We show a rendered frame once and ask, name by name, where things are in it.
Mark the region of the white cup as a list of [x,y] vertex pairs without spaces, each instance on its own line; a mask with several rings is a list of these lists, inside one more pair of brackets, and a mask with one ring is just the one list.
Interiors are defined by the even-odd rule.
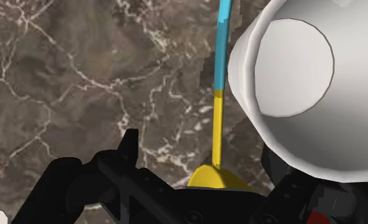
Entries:
[[368,181],[368,0],[270,0],[236,42],[228,80],[284,162]]

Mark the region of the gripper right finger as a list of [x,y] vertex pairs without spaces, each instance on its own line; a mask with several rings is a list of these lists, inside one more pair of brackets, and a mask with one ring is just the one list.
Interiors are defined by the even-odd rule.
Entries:
[[289,166],[266,145],[261,165],[274,189],[251,224],[368,224],[368,182],[315,178]]

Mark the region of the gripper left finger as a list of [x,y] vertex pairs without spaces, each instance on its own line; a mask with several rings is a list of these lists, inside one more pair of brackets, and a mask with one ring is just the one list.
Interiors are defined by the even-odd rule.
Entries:
[[179,224],[164,181],[135,164],[139,131],[127,129],[117,149],[86,164],[74,157],[49,163],[11,224],[74,224],[85,206],[100,203],[117,224]]

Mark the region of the blue and yellow spoon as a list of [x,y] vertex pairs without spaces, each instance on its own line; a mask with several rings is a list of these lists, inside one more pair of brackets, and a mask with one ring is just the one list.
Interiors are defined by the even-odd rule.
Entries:
[[212,163],[201,165],[192,173],[188,187],[227,188],[249,191],[244,180],[222,168],[222,133],[226,85],[227,47],[233,0],[219,0],[214,58],[214,108],[212,120]]

